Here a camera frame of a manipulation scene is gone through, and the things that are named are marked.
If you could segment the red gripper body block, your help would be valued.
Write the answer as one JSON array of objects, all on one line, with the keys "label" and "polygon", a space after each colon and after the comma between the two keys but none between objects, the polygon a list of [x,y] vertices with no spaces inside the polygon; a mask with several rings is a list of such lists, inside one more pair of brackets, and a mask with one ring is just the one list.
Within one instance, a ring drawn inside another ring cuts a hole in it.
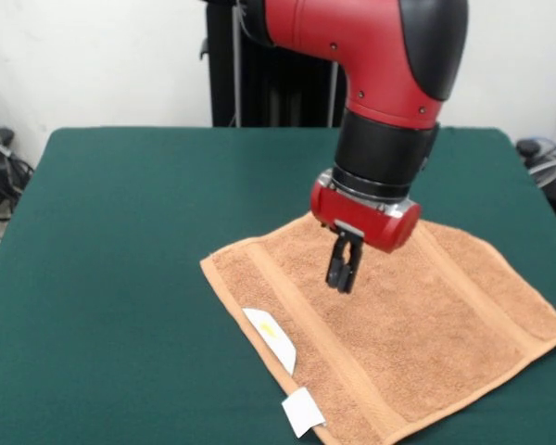
[{"label": "red gripper body block", "polygon": [[310,210],[320,223],[330,229],[344,229],[359,236],[372,248],[391,253],[410,238],[422,209],[406,199],[379,210],[317,180],[310,195]]}]

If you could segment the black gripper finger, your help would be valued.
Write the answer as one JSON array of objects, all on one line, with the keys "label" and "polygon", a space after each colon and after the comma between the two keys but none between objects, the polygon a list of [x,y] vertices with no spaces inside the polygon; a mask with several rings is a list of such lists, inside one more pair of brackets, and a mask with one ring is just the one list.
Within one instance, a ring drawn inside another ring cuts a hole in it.
[{"label": "black gripper finger", "polygon": [[348,240],[345,234],[340,234],[333,246],[330,262],[326,274],[326,284],[329,287],[345,287],[348,279],[348,264],[344,252]]},{"label": "black gripper finger", "polygon": [[352,291],[360,267],[362,245],[362,240],[357,238],[344,239],[342,242],[341,268],[337,284],[340,293],[349,294]]}]

